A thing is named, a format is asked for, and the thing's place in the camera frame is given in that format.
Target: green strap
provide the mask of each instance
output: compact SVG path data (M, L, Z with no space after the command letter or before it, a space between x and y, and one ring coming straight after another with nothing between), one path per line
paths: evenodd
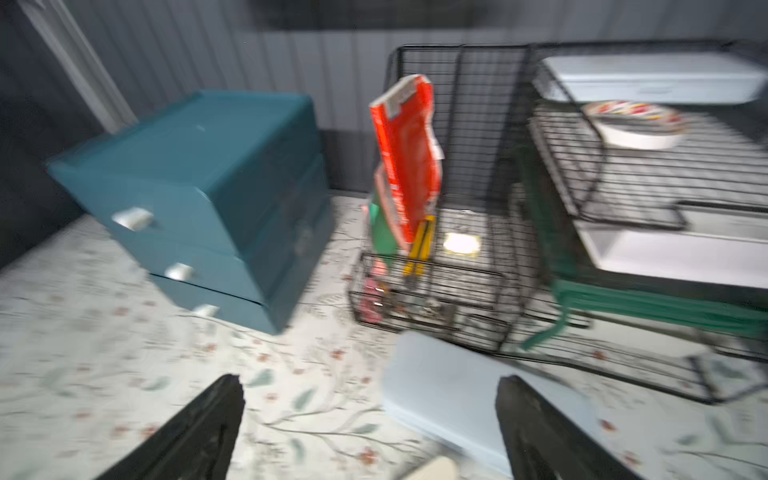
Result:
M553 336L557 336L564 328L565 325L568 323L568 313L570 312L570 302L565 300L561 304L561 312L560 316L558 317L558 321L554 323L554 325L546 330L542 330L541 332L536 332L533 335L529 336L525 341L523 342L523 350L530 350L533 347L537 346L539 343L544 342L546 340L549 340Z

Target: teal drawer unit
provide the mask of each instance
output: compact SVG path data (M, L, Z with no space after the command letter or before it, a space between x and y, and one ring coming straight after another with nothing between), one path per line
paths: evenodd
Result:
M333 230L306 95L202 91L48 171L178 305L265 332Z
M237 255L197 245L174 242L148 233L118 229L113 237L139 262L158 276L263 302L297 253L313 236L312 224L329 203L322 156L272 210L253 245Z
M306 281L333 232L333 209L329 202L323 205L321 213L312 225L312 231L306 249L296 256L293 264L285 270L280 279L280 285L262 303L165 276L151 277L178 306L266 333L280 333L290 320Z
M48 171L111 230L236 253L319 152L309 97L203 91Z

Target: gray wall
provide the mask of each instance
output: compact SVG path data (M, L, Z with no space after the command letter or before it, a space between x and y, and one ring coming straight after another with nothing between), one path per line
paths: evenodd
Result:
M199 88L312 95L331 185L356 191L369 189L376 162L367 104L381 92L387 55L399 45L768 38L764 0L69 0L68 5L139 117Z
M21 9L0 2L0 267L82 213L45 172L102 132Z

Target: white drawer knob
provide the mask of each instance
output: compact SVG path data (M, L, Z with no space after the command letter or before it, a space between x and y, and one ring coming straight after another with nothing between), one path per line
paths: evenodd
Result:
M192 310L192 313L199 316L214 316L218 311L218 306L203 303L202 305L196 306L195 309Z
M180 282L186 282L192 278L192 273L194 273L194 268L183 263L174 263L165 269L165 276Z
M154 215L149 210L139 207L131 207L125 210L120 210L116 214L112 215L112 220L118 225L138 232L142 228L152 223Z

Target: floral tablecloth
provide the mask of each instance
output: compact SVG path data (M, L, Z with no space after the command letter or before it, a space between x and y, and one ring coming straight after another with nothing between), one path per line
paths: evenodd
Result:
M440 452L381 410L397 336L349 311L361 204L334 199L336 232L282 336L176 307L92 217L5 269L0 478L93 478L229 372L246 411L228 478L398 478ZM604 445L646 478L768 479L768 392L709 407L547 370L590 397Z

